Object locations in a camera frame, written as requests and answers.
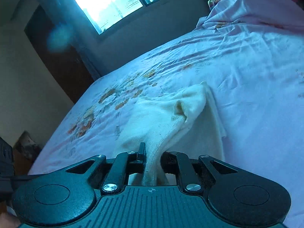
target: metal screw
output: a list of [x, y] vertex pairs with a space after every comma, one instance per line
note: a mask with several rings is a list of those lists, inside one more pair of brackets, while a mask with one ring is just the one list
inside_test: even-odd
[[200, 185], [191, 183], [186, 186], [186, 189], [189, 191], [199, 191], [201, 189]]
[[102, 189], [104, 191], [108, 191], [108, 192], [112, 192], [112, 191], [115, 191], [118, 189], [118, 186], [114, 183], [108, 183], [108, 184], [105, 184]]

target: ridged grip surface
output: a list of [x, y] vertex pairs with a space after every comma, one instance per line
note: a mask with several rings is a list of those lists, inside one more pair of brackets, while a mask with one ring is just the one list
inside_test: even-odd
[[[126, 186], [103, 196], [95, 209], [69, 228], [234, 228], [214, 216], [200, 196], [183, 194], [177, 186]], [[284, 227], [281, 224], [273, 228]]]

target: bed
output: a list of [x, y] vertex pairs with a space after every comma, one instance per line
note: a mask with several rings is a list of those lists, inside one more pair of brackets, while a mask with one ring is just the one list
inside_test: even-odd
[[303, 33], [304, 12], [291, 0], [221, 0], [192, 32], [95, 81], [30, 174], [115, 157], [140, 97], [206, 81], [227, 132], [226, 162], [284, 186], [292, 199], [285, 225], [304, 227]]

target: brown door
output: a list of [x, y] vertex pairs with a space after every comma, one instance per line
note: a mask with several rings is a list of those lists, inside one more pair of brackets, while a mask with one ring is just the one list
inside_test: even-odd
[[39, 6], [24, 31], [54, 79], [76, 103], [93, 83], [93, 79], [72, 45], [65, 44], [63, 50], [59, 51], [50, 48], [50, 37], [54, 38], [56, 29]]

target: white towel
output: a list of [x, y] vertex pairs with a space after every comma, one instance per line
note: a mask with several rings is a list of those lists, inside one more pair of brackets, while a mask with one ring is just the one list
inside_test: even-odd
[[142, 185], [168, 184], [160, 165], [163, 152], [183, 152], [189, 158], [207, 154], [224, 160], [225, 135], [212, 92], [203, 82], [162, 97], [138, 99], [117, 140], [116, 154], [137, 151], [140, 142], [145, 142]]

